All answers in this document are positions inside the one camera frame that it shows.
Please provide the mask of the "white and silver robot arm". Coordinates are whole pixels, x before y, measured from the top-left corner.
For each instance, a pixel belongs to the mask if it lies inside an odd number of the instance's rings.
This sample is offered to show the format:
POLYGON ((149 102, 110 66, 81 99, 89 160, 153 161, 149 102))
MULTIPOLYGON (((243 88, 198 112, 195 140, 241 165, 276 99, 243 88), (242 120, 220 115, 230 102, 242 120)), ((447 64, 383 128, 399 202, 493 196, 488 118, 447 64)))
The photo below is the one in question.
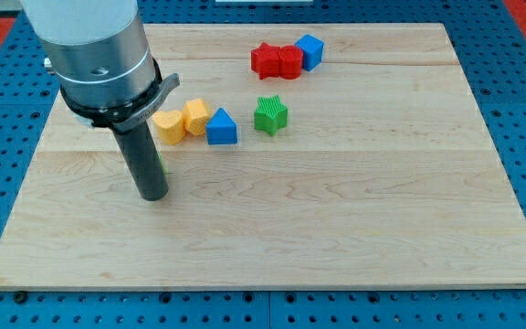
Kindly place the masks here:
POLYGON ((65 94, 83 107, 121 106, 156 77, 136 0, 22 0, 65 94))

